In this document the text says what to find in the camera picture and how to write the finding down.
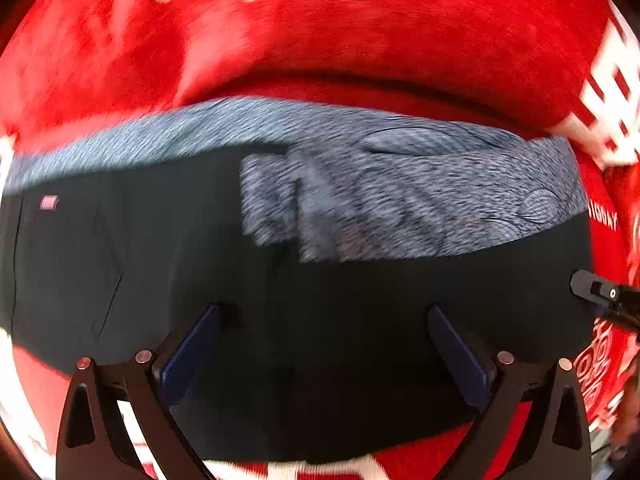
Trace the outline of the black pants grey waistband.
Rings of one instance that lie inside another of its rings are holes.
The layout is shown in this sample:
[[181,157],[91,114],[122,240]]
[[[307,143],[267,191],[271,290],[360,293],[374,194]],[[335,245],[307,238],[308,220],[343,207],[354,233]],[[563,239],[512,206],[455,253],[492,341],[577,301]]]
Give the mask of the black pants grey waistband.
[[234,98],[16,155],[1,324],[68,374],[219,330],[175,408],[206,460],[348,460],[472,417],[439,308],[490,353],[549,364],[591,338],[587,197],[559,136]]

